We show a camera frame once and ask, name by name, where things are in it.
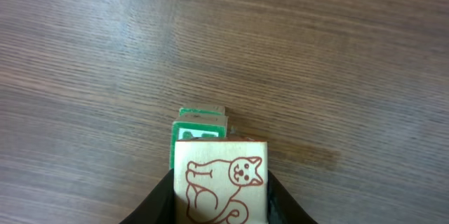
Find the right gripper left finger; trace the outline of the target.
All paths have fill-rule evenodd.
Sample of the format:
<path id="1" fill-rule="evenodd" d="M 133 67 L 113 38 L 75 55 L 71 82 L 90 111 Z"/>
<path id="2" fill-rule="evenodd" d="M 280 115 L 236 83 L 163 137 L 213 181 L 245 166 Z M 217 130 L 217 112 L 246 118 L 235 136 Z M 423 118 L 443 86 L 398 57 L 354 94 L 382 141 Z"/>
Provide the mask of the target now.
<path id="1" fill-rule="evenodd" d="M 171 169 L 120 224 L 175 224 L 174 170 Z"/>

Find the green N letter block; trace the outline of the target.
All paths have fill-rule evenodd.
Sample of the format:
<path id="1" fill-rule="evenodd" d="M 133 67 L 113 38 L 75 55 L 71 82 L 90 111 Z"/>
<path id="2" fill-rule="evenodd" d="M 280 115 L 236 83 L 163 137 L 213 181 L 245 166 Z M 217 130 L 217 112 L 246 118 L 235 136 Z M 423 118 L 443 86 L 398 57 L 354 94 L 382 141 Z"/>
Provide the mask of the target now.
<path id="1" fill-rule="evenodd" d="M 227 134 L 228 117 L 219 114 L 184 113 L 172 124 L 169 169 L 174 168 L 175 143 L 192 138 L 222 138 Z"/>

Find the green V letter block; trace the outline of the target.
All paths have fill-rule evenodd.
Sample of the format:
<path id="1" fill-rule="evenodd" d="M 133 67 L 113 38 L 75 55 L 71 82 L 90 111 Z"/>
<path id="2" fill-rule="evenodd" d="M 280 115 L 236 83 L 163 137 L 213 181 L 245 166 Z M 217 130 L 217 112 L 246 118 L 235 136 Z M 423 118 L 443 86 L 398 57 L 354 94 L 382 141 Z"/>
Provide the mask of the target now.
<path id="1" fill-rule="evenodd" d="M 225 115 L 225 112 L 226 112 L 225 106 L 202 104 L 202 103 L 189 103 L 180 108 L 179 115 L 182 116 L 186 113 Z"/>

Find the white block green bottom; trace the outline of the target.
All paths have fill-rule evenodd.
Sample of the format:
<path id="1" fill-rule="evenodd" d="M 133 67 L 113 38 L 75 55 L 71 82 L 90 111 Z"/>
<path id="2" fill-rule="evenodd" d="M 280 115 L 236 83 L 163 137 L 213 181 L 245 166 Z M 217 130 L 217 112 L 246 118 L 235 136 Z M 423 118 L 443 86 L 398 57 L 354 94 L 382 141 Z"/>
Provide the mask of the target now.
<path id="1" fill-rule="evenodd" d="M 267 223 L 267 161 L 262 141 L 176 142 L 176 222 Z"/>

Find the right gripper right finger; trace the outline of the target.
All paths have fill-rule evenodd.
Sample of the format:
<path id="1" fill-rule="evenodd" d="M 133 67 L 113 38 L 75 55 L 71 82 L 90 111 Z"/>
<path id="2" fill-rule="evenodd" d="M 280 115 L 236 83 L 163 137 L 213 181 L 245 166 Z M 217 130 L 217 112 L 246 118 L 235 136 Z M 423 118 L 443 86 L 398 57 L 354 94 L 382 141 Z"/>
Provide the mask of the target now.
<path id="1" fill-rule="evenodd" d="M 268 171 L 267 220 L 269 224 L 318 224 Z"/>

